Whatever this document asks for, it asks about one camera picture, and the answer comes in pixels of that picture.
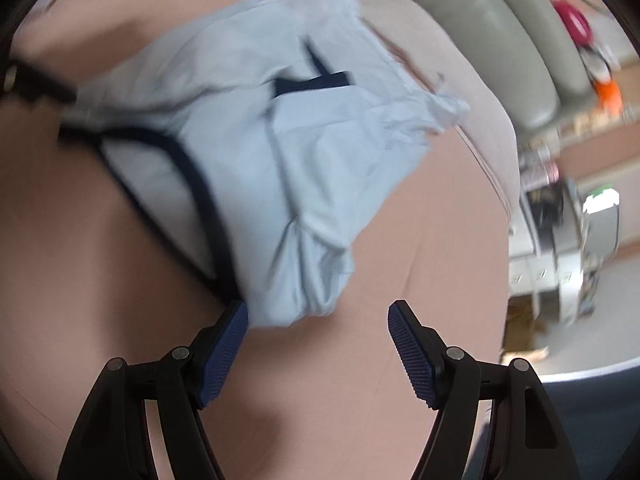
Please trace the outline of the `beige textured blanket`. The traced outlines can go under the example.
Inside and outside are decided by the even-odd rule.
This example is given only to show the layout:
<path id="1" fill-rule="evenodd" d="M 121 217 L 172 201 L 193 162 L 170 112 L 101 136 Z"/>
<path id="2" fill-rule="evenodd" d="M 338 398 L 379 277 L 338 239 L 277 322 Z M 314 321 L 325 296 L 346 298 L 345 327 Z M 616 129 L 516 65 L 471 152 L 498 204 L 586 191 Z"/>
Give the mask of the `beige textured blanket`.
<path id="1" fill-rule="evenodd" d="M 469 105 L 459 122 L 461 135 L 480 158 L 504 208 L 518 208 L 521 183 L 512 122 L 442 26 L 413 0 L 361 0 L 360 12 L 427 88 Z"/>

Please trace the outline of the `orange object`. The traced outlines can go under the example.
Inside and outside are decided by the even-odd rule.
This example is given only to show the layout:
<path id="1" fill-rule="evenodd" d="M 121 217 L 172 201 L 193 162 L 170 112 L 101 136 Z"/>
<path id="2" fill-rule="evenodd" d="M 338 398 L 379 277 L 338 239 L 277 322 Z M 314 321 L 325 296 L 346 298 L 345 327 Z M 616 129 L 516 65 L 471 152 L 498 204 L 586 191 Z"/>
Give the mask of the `orange object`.
<path id="1" fill-rule="evenodd" d="M 620 116 L 624 110 L 624 101 L 620 87 L 614 79 L 594 83 L 600 107 L 610 116 Z"/>

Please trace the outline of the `grey-green padded headboard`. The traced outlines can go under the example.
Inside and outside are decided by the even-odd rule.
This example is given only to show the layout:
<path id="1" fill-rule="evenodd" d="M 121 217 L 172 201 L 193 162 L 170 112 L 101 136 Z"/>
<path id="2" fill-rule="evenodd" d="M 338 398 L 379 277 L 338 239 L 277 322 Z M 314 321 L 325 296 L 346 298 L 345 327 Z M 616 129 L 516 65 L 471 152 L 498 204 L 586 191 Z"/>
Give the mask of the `grey-green padded headboard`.
<path id="1" fill-rule="evenodd" d="M 570 34 L 549 0 L 412 0 L 440 25 L 517 133 L 564 125 L 596 102 Z"/>

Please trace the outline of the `pink bed sheet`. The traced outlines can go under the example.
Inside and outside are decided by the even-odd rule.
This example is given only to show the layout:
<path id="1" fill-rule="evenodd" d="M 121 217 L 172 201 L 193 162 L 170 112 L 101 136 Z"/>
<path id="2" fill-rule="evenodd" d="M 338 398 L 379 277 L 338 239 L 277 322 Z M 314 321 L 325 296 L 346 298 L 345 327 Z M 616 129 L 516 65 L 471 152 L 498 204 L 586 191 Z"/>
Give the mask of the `pink bed sheet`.
<path id="1" fill-rule="evenodd" d="M 237 1 L 56 0 L 12 50 L 77 84 Z M 1 104 L 1 427 L 37 479 L 58 472 L 108 359 L 156 360 L 218 314 L 96 156 L 58 143 L 59 121 L 49 102 Z M 336 310 L 247 335 L 203 414 L 228 478 L 410 477 L 434 415 L 387 333 L 397 299 L 450 344 L 497 359 L 508 211 L 459 129 L 431 146 L 356 240 Z"/>

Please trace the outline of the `white navy-trimmed jacket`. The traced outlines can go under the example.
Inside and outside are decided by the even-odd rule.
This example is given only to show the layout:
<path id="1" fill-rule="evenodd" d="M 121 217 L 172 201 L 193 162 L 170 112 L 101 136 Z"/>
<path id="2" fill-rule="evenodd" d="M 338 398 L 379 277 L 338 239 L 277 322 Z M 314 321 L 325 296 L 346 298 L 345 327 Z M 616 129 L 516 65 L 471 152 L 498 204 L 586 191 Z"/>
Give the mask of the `white navy-trimmed jacket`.
<path id="1" fill-rule="evenodd" d="M 243 0 L 86 84 L 58 135 L 100 154 L 223 304 L 278 327 L 334 310 L 352 242 L 467 110 L 358 0 Z"/>

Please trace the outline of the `white cabinet furniture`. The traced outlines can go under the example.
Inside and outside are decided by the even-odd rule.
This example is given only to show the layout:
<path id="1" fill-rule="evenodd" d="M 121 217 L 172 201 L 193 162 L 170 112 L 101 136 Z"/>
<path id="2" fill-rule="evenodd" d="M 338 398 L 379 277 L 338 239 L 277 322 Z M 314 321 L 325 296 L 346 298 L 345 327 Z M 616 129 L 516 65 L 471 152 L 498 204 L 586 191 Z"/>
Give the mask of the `white cabinet furniture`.
<path id="1" fill-rule="evenodd" d="M 535 316 L 553 294 L 559 322 L 594 310 L 599 272 L 620 244 L 620 193 L 611 185 L 590 192 L 562 176 L 545 148 L 524 152 L 521 193 L 509 240 L 509 290 L 529 296 Z"/>

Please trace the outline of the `pink round toy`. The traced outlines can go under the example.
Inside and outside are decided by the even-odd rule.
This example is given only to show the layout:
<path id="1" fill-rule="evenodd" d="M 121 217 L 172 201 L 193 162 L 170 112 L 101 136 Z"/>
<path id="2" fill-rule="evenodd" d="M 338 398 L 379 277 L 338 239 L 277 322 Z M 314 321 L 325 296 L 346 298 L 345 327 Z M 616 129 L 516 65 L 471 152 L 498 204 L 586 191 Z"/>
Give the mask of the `pink round toy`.
<path id="1" fill-rule="evenodd" d="M 593 32 L 584 14 L 565 1 L 557 1 L 553 7 L 574 43 L 581 47 L 590 46 Z"/>

